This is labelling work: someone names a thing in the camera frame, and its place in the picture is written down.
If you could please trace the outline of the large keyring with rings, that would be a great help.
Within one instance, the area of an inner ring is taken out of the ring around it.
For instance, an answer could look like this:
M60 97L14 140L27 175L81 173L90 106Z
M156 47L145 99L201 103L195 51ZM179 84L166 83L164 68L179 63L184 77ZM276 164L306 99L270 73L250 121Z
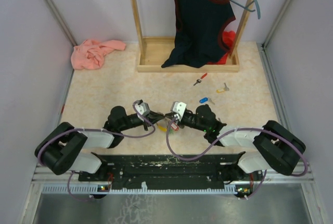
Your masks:
M166 133L167 130L168 130L169 123L170 123L170 119L164 118L164 119L158 121L156 123L156 125L157 125L157 127L158 127L159 130L161 130L162 132Z

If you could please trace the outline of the key with red tag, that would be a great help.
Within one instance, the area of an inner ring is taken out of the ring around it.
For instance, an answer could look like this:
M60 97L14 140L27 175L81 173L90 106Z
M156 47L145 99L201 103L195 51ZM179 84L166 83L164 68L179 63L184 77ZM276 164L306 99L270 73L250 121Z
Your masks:
M175 123L171 123L171 129L172 129L173 131L178 131L178 130L179 130L179 127L178 127L177 124L175 124Z

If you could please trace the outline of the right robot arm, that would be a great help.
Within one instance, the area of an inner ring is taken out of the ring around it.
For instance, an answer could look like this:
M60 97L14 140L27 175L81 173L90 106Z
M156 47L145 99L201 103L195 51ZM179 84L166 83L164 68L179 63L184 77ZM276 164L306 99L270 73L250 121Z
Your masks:
M294 176L293 171L299 161L303 161L304 171L298 175L301 177L308 171L303 155L305 144L274 120L260 128L230 127L217 119L209 105L201 105L193 113L182 102L174 102L166 118L178 127L203 131L211 147L251 149L251 152L242 154L232 167L233 176L238 180L246 179L252 172L268 169L284 176Z

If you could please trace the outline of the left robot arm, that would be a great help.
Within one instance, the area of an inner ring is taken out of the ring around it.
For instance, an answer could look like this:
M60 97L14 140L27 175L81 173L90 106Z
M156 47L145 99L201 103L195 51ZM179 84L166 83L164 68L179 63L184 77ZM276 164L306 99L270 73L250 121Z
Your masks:
M133 109L135 113L128 115L124 107L115 106L101 129L75 128L62 122L37 146L34 155L56 175L83 171L101 181L107 177L108 167L97 155L82 154L82 149L115 148L124 138L145 138L155 132L155 123L164 119L164 114L150 110L143 101L135 101Z

